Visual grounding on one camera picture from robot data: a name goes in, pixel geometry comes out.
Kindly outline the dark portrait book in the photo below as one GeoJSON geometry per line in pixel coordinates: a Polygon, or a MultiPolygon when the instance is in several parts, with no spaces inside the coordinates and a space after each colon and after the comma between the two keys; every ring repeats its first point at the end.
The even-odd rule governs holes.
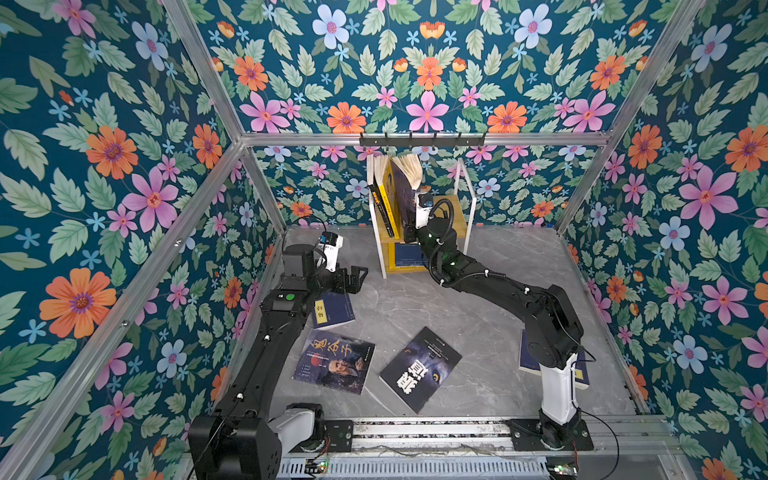
{"type": "Polygon", "coordinates": [[[422,163],[418,155],[409,153],[391,159],[395,197],[405,230],[416,223],[416,193],[423,179],[422,163]]]}
{"type": "Polygon", "coordinates": [[[375,345],[331,331],[312,330],[305,341],[292,379],[361,395],[375,345]]]}

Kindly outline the yellow cartoon cover book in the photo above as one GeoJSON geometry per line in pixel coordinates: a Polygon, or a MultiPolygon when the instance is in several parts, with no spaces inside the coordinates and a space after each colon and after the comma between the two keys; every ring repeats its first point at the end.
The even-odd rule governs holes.
{"type": "Polygon", "coordinates": [[[390,157],[379,156],[375,159],[374,181],[377,185],[379,204],[383,208],[382,219],[385,221],[388,234],[391,238],[400,240],[402,238],[401,218],[395,197],[395,184],[390,157]]]}

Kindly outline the black book white characters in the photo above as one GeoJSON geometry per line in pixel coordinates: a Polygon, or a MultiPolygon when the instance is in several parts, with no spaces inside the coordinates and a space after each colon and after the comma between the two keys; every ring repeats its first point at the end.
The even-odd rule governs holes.
{"type": "Polygon", "coordinates": [[[418,414],[461,361],[462,355],[429,327],[382,369],[379,377],[418,414]]]}

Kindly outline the navy book yellow label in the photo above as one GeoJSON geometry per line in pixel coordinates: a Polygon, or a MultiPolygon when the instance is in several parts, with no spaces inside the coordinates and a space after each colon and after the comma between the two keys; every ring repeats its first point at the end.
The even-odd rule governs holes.
{"type": "Polygon", "coordinates": [[[427,257],[418,244],[398,243],[394,245],[394,267],[424,267],[427,257]]]}

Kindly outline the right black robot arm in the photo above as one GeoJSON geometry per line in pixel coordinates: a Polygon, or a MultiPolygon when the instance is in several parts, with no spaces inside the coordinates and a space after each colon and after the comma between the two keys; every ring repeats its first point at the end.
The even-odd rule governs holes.
{"type": "Polygon", "coordinates": [[[480,297],[523,322],[527,349],[541,372],[538,436],[545,446],[559,450],[572,443],[581,421],[575,366],[584,329],[578,315],[561,287],[525,284],[463,253],[453,220],[452,205],[442,199],[432,207],[418,207],[408,233],[419,244],[427,271],[438,285],[480,297]]]}

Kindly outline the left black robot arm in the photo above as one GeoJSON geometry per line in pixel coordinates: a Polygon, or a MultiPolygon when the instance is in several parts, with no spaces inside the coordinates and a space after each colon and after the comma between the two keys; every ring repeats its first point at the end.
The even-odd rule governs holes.
{"type": "Polygon", "coordinates": [[[322,408],[299,404],[276,417],[269,412],[290,350],[321,296],[358,293],[365,267],[339,265],[342,237],[322,233],[317,244],[283,251],[283,272],[259,305],[256,338],[236,378],[212,415],[196,417],[188,443],[196,479],[274,479],[282,458],[317,435],[322,408]]]}

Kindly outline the navy book far left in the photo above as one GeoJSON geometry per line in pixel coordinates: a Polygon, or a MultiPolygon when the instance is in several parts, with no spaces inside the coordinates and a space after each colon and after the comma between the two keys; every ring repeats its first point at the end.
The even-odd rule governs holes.
{"type": "Polygon", "coordinates": [[[324,330],[355,320],[350,295],[328,292],[314,302],[312,327],[324,330]]]}

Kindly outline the white wooden two-tier shelf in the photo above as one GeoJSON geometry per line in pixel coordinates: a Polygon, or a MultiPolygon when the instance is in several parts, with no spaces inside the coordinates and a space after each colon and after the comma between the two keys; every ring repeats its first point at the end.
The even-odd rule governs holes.
{"type": "Polygon", "coordinates": [[[462,161],[454,173],[453,191],[438,194],[418,155],[367,156],[369,213],[383,277],[435,271],[448,255],[468,251],[477,197],[462,161]],[[468,217],[460,205],[460,182],[470,188],[468,217]]]}

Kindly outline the black book leaning on shelf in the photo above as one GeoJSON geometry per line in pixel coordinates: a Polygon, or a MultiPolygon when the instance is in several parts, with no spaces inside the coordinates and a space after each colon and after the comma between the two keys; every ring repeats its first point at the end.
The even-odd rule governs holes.
{"type": "Polygon", "coordinates": [[[385,171],[388,159],[385,156],[367,157],[369,190],[373,196],[374,206],[382,219],[384,228],[390,238],[397,237],[397,229],[394,224],[394,214],[388,198],[385,185],[385,171]]]}

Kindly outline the navy book far right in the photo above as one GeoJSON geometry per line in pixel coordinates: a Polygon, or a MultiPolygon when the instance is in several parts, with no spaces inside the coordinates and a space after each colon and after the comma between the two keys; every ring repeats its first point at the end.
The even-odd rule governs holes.
{"type": "MultiPolygon", "coordinates": [[[[519,355],[519,369],[521,371],[540,376],[541,366],[534,359],[530,353],[527,345],[526,332],[522,331],[521,335],[521,350],[519,355]]],[[[590,386],[590,379],[588,375],[586,354],[584,351],[579,350],[577,361],[575,362],[575,384],[578,389],[585,390],[590,386]]]]}

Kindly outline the black hook rail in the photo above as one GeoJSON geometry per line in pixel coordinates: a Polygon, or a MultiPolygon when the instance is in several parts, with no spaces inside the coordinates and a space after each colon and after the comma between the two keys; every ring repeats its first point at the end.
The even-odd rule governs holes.
{"type": "Polygon", "coordinates": [[[483,146],[485,134],[464,133],[380,133],[360,134],[358,141],[361,146],[393,147],[398,149],[414,147],[436,147],[450,149],[457,147],[483,146]]]}

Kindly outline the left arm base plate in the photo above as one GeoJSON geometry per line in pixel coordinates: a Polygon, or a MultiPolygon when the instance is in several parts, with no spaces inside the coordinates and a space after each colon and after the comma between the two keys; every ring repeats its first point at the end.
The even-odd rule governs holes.
{"type": "Polygon", "coordinates": [[[310,437],[299,443],[291,453],[319,455],[328,452],[348,453],[352,450],[355,424],[352,420],[321,420],[316,422],[310,437]]]}

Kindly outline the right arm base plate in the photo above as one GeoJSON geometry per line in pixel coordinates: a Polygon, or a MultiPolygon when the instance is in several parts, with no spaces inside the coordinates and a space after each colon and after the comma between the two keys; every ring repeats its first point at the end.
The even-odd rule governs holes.
{"type": "Polygon", "coordinates": [[[515,451],[565,452],[595,449],[587,423],[580,419],[565,426],[542,425],[536,418],[510,419],[505,424],[510,429],[515,451]]]}

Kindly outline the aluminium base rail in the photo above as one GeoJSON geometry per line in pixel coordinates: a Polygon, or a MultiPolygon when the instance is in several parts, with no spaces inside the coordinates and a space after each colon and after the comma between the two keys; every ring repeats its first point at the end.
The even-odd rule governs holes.
{"type": "Polygon", "coordinates": [[[606,415],[584,412],[595,445],[593,451],[515,451],[506,417],[370,417],[352,420],[355,424],[352,450],[410,455],[418,451],[478,451],[482,455],[676,455],[682,445],[671,427],[658,415],[606,415]]]}

